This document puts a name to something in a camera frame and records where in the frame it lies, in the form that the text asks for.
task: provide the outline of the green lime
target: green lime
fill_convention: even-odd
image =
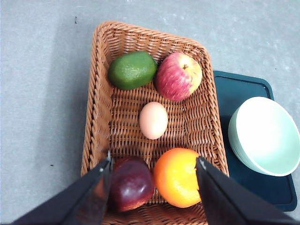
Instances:
[[[157,68],[157,62],[147,52],[130,52],[111,63],[108,79],[121,90],[131,90],[151,82]]]

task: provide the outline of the white bowl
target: white bowl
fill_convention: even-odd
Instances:
[[[231,148],[250,169],[273,176],[292,173],[300,161],[300,134],[290,114],[265,97],[245,101],[228,127]]]

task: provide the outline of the egg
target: egg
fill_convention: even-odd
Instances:
[[[155,140],[162,136],[168,126],[168,114],[159,102],[150,102],[140,113],[140,129],[145,137]]]

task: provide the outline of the wicker basket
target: wicker basket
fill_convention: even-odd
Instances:
[[[153,83],[123,91],[107,80],[116,57],[147,51],[160,64],[172,52],[183,52],[202,67],[200,87],[186,100],[163,98]],[[151,101],[168,112],[168,127],[157,140],[145,138],[138,123],[139,112]],[[158,158],[174,147],[197,151],[228,175],[221,133],[216,88],[210,56],[203,45],[185,37],[122,22],[100,24],[92,42],[90,84],[82,159],[82,175],[107,156],[140,156],[152,170]],[[148,204],[126,213],[107,212],[103,224],[207,224],[202,204],[180,209],[165,202],[157,190]]]

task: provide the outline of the dark red apple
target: dark red apple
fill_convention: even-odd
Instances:
[[[133,210],[146,203],[153,192],[153,177],[143,159],[127,157],[114,164],[108,199],[112,210]]]

